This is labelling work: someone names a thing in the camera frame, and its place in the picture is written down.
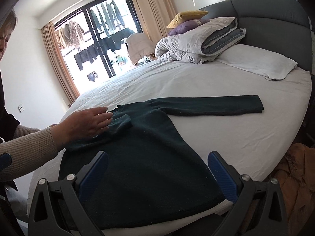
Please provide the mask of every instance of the gray comforter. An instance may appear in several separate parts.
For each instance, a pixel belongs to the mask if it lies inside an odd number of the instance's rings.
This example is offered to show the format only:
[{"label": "gray comforter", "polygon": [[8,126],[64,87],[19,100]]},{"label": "gray comforter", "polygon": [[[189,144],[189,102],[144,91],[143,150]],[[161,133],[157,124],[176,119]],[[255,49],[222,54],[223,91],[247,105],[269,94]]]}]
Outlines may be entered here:
[{"label": "gray comforter", "polygon": [[237,29],[236,18],[214,18],[184,34],[161,39],[156,45],[155,56],[161,61],[179,60],[201,64],[213,61],[244,36],[245,29]]}]

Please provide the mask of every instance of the bed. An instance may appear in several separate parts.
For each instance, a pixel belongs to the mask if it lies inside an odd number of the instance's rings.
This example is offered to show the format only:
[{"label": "bed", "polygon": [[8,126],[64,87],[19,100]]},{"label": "bed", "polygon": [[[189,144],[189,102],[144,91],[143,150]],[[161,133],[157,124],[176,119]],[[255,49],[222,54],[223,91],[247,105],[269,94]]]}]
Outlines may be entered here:
[{"label": "bed", "polygon": [[[298,67],[281,81],[268,81],[216,60],[201,65],[154,61],[84,93],[64,118],[79,109],[108,106],[112,110],[117,104],[152,98],[258,95],[264,105],[261,114],[170,119],[205,163],[209,152],[216,150],[240,174],[262,181],[291,145],[308,107],[313,64],[308,17],[295,0],[226,0],[203,9],[209,11],[205,18],[237,17],[239,26],[246,28],[242,44],[283,54],[295,60]],[[63,152],[34,172],[28,207],[40,178],[58,179]],[[162,236],[211,213],[222,214],[230,206],[225,200],[188,218],[139,228],[107,229],[104,233]]]}]

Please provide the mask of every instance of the black window frame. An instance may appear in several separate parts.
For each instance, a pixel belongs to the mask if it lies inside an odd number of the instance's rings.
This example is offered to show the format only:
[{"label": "black window frame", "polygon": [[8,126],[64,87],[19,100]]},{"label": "black window frame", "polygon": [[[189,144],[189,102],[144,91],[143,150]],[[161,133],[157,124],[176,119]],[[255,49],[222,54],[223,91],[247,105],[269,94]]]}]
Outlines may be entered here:
[{"label": "black window frame", "polygon": [[[89,26],[89,31],[90,31],[90,33],[92,35],[93,40],[94,40],[94,43],[95,43],[99,53],[104,55],[104,56],[100,56],[100,58],[101,58],[101,60],[102,60],[102,62],[104,64],[104,67],[105,67],[105,70],[106,70],[108,76],[111,78],[111,77],[115,76],[116,73],[114,71],[114,68],[111,65],[111,61],[110,61],[110,59],[109,59],[109,57],[107,55],[107,51],[102,50],[102,46],[100,45],[100,42],[98,41],[98,40],[101,40],[100,34],[97,31],[96,24],[95,24],[94,18],[91,15],[91,10],[90,10],[91,7],[93,7],[95,5],[98,5],[99,3],[102,3],[102,2],[105,2],[105,1],[107,1],[107,0],[94,0],[94,1],[88,3],[88,4],[84,5],[84,6],[76,9],[75,11],[73,11],[70,14],[68,14],[67,16],[63,17],[56,24],[54,24],[54,26],[55,26],[55,29],[57,29],[62,24],[64,24],[65,22],[67,22],[71,18],[73,18],[74,16],[76,16],[76,15],[78,15],[78,14],[83,12],[84,16],[85,16],[85,19],[86,19],[86,22],[87,22],[87,24]],[[140,26],[140,22],[139,22],[138,16],[137,16],[136,11],[135,11],[135,7],[134,7],[134,4],[133,4],[133,1],[132,0],[126,0],[126,2],[127,2],[128,8],[129,8],[129,11],[131,13],[131,16],[133,18],[133,21],[134,21],[134,23],[136,25],[138,33],[143,33],[142,28]]]}]

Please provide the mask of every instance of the gray hair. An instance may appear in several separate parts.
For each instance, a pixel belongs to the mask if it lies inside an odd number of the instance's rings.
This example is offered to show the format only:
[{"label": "gray hair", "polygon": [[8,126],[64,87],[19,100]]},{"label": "gray hair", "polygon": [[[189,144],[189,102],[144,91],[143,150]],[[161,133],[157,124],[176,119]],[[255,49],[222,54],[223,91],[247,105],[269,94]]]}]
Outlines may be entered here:
[{"label": "gray hair", "polygon": [[16,24],[18,22],[18,18],[14,12],[14,10],[11,10],[9,15],[7,16],[6,20],[4,21],[3,25],[1,28],[11,28],[12,31],[15,29]]}]

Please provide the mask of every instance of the sweater cuff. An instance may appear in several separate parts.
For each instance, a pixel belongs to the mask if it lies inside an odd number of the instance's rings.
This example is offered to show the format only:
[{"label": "sweater cuff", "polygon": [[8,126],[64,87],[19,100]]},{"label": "sweater cuff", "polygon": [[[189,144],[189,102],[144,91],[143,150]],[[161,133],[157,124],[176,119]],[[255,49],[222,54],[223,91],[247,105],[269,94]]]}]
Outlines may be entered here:
[{"label": "sweater cuff", "polygon": [[18,137],[22,137],[22,136],[26,136],[28,134],[31,133],[35,133],[39,131],[39,129],[34,129],[34,128],[28,128],[22,125],[18,125],[18,127],[16,128],[14,135],[13,135],[13,139],[18,138]]}]

